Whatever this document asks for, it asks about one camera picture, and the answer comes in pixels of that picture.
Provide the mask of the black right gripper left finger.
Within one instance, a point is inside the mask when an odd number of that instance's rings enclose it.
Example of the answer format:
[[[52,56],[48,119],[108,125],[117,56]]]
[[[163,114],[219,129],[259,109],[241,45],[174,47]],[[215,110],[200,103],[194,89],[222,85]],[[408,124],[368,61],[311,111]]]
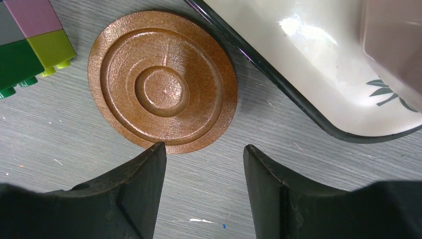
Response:
[[[158,142],[72,189],[47,193],[0,186],[3,239],[151,239],[166,171]]]

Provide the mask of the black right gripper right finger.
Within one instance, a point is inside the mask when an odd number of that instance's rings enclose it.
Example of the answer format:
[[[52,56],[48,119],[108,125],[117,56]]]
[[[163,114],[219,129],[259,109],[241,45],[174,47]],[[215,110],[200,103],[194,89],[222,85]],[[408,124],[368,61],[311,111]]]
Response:
[[[254,145],[243,162],[259,239],[419,239],[421,181],[378,181],[345,191],[276,162]]]

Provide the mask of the brown coaster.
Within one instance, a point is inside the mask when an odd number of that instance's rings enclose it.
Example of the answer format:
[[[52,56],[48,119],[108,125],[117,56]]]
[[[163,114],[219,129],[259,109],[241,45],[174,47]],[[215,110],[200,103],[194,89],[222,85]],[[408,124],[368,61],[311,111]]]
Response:
[[[143,10],[120,17],[94,41],[88,58],[93,100],[123,137],[168,154],[202,149],[228,129],[237,79],[223,45],[179,13]]]

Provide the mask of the multicolour toy brick block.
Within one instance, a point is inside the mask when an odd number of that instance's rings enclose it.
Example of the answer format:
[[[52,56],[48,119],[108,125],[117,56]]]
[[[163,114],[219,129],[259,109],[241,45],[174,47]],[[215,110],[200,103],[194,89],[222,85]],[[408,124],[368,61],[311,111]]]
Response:
[[[76,52],[48,0],[0,2],[0,97],[70,66]]]

